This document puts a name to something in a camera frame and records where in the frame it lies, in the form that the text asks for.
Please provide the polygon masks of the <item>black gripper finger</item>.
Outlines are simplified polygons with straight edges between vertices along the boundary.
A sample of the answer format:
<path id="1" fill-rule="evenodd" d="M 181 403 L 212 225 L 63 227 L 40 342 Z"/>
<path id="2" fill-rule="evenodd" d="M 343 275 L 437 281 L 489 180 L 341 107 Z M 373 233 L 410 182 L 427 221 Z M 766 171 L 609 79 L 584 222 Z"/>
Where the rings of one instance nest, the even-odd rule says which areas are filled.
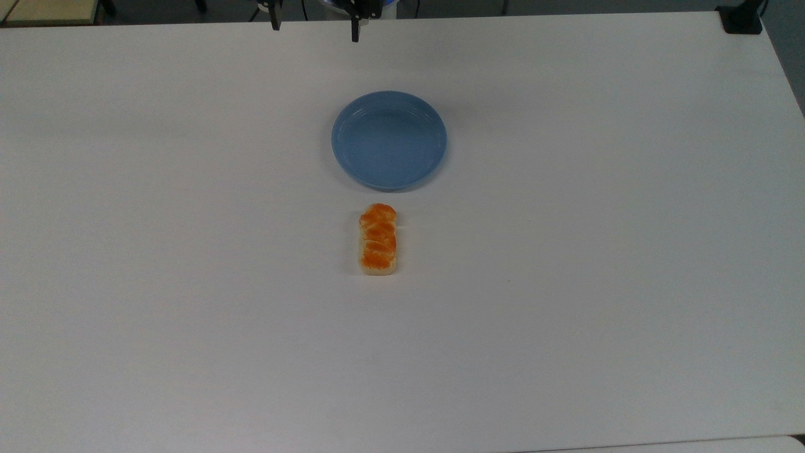
<path id="1" fill-rule="evenodd" d="M 354 43 L 359 42 L 360 26 L 370 20 L 382 17 L 382 1 L 345 1 L 344 11 L 350 15 L 351 37 Z"/>
<path id="2" fill-rule="evenodd" d="M 257 1 L 257 11 L 268 14 L 271 28 L 279 31 L 282 24 L 282 1 L 264 0 Z"/>

